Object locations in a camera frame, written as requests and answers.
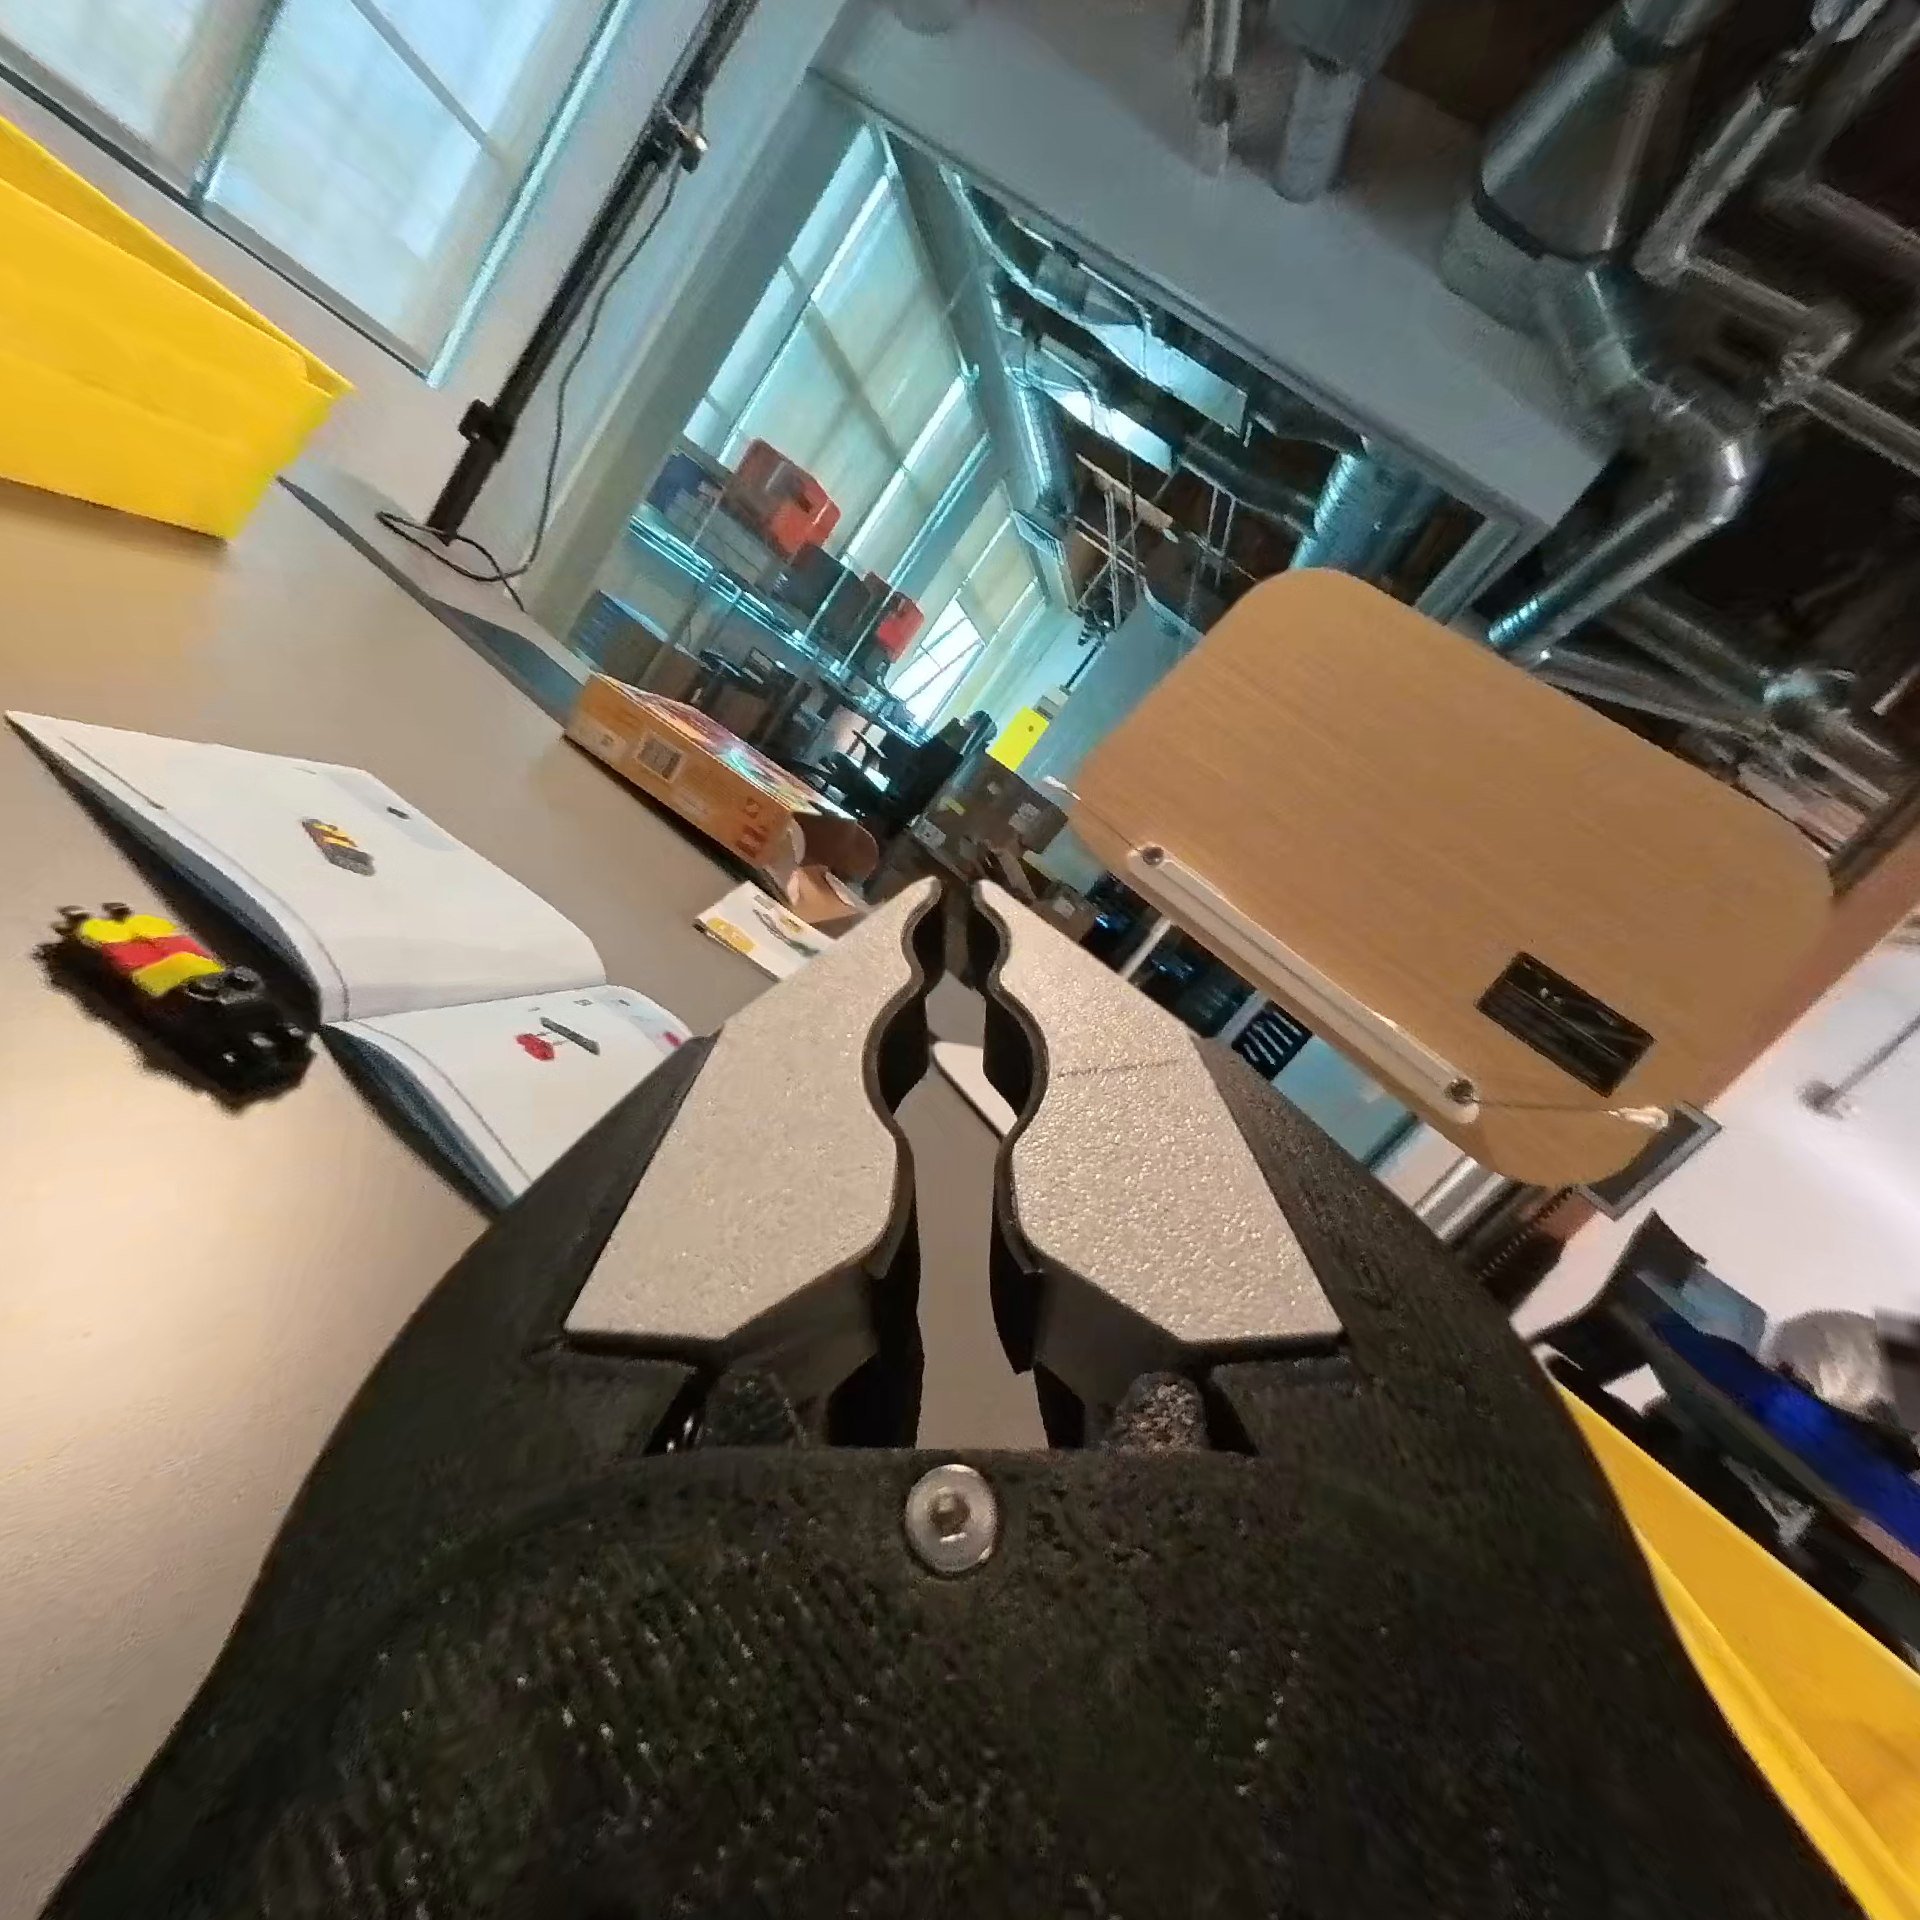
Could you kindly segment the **white instruction booklet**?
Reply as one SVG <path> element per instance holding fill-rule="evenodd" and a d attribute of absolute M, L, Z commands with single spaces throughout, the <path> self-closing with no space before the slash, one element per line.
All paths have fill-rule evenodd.
<path fill-rule="evenodd" d="M 485 1202 L 551 1171 L 690 1029 L 371 772 L 8 711 L 80 794 L 311 988 L 320 1032 Z"/>

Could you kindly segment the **black yellow red lego model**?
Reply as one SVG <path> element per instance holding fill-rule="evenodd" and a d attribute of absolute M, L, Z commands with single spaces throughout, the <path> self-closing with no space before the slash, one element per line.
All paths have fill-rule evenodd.
<path fill-rule="evenodd" d="M 69 905 L 34 959 L 146 1065 L 229 1109 L 293 1092 L 312 1065 L 312 1029 L 262 975 L 160 915 L 128 903 Z"/>

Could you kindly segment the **silver ceiling pipes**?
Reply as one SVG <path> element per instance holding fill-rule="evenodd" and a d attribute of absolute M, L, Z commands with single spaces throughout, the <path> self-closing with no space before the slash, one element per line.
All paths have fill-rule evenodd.
<path fill-rule="evenodd" d="M 1708 245 L 1708 228 L 1739 189 L 1762 181 L 1762 200 L 1815 234 L 1863 251 L 1916 284 L 1916 231 L 1851 200 L 1810 172 L 1773 176 L 1767 161 L 1799 119 L 1783 93 L 1750 88 L 1690 161 L 1678 185 L 1645 226 L 1637 274 L 1664 290 L 1703 298 L 1771 341 L 1779 365 L 1767 385 L 1773 410 L 1794 410 L 1840 432 L 1888 465 L 1917 473 L 1916 420 L 1850 389 L 1837 368 L 1859 344 L 1859 322 L 1840 305 L 1808 303 L 1759 279 Z"/>

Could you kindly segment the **small white yellow leaflet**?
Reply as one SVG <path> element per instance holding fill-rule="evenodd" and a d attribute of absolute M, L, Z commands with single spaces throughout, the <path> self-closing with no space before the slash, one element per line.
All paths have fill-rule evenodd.
<path fill-rule="evenodd" d="M 774 980 L 791 978 L 834 946 L 831 936 L 802 921 L 754 882 L 727 892 L 692 927 Z"/>

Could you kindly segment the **blue plastic bin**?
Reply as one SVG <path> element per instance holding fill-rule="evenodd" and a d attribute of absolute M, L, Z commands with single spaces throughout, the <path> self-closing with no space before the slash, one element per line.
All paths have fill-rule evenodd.
<path fill-rule="evenodd" d="M 1916 1513 L 1916 1476 L 1855 1417 L 1680 1313 L 1654 1313 L 1645 1338 L 1654 1367 L 1678 1367 L 1683 1385 L 1704 1391 L 1708 1407 L 1733 1417 L 1742 1439 L 1791 1460 L 1835 1499 L 1863 1513 Z"/>

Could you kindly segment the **silver ceiling ventilation duct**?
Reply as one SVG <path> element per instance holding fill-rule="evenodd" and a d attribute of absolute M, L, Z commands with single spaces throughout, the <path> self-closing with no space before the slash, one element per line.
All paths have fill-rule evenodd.
<path fill-rule="evenodd" d="M 1680 111 L 1730 5 L 1606 5 L 1488 136 L 1443 245 L 1445 284 L 1535 331 L 1572 396 L 1638 467 L 1638 493 L 1587 552 L 1488 631 L 1514 665 L 1551 649 L 1738 519 L 1764 450 L 1752 401 L 1708 379 L 1672 344 L 1680 303 L 1635 271 L 1678 185 Z M 1808 108 L 1815 84 L 1882 5 L 1810 5 L 1759 84 Z"/>

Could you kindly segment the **orange cardboard box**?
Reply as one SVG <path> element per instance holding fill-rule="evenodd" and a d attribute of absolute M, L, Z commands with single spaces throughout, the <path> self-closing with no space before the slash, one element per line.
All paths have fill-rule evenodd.
<path fill-rule="evenodd" d="M 868 828 L 703 711 L 595 674 L 565 738 L 719 855 L 799 921 L 839 933 L 868 913 Z"/>

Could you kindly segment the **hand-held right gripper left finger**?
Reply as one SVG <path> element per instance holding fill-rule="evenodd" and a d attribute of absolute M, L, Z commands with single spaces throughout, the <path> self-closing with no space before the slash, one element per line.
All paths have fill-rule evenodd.
<path fill-rule="evenodd" d="M 718 1033 L 567 1313 L 699 1363 L 867 1363 L 904 1251 L 944 888 L 916 881 Z"/>

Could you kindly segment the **black stand pole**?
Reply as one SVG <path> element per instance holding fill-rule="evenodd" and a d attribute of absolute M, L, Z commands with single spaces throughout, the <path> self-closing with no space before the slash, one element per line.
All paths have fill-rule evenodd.
<path fill-rule="evenodd" d="M 464 538 L 493 472 L 502 465 L 532 397 L 560 356 L 582 314 L 605 288 L 618 268 L 618 248 L 634 228 L 643 207 L 661 184 L 677 185 L 699 170 L 706 140 L 702 113 L 706 93 L 752 18 L 754 3 L 710 3 L 699 15 L 687 48 L 679 56 L 639 130 L 624 154 L 613 185 L 570 259 L 555 293 L 515 356 L 495 393 L 474 401 L 458 425 L 461 453 L 431 508 L 423 516 L 423 540 L 448 549 Z"/>

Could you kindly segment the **yellow plastic bin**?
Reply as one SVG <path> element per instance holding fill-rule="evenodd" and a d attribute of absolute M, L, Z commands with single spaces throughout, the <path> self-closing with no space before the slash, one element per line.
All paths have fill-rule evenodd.
<path fill-rule="evenodd" d="M 1916 1917 L 1916 1673 L 1589 1404 L 1559 1396 L 1746 1755 L 1866 1916 Z"/>
<path fill-rule="evenodd" d="M 231 540 L 352 393 L 293 336 L 3 127 L 3 475 Z"/>

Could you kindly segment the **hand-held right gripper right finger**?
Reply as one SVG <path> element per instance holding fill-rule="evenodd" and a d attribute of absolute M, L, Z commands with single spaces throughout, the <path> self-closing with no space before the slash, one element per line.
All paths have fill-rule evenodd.
<path fill-rule="evenodd" d="M 1203 1042 L 997 882 L 970 903 L 1003 1120 L 991 1307 L 1013 1363 L 1330 1354 L 1336 1309 Z"/>

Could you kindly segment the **orange storage crate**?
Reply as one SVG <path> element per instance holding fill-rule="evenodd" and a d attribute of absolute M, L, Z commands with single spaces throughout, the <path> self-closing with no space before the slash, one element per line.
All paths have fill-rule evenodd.
<path fill-rule="evenodd" d="M 766 440 L 747 440 L 732 467 L 724 506 L 779 560 L 826 547 L 842 521 L 827 487 Z"/>

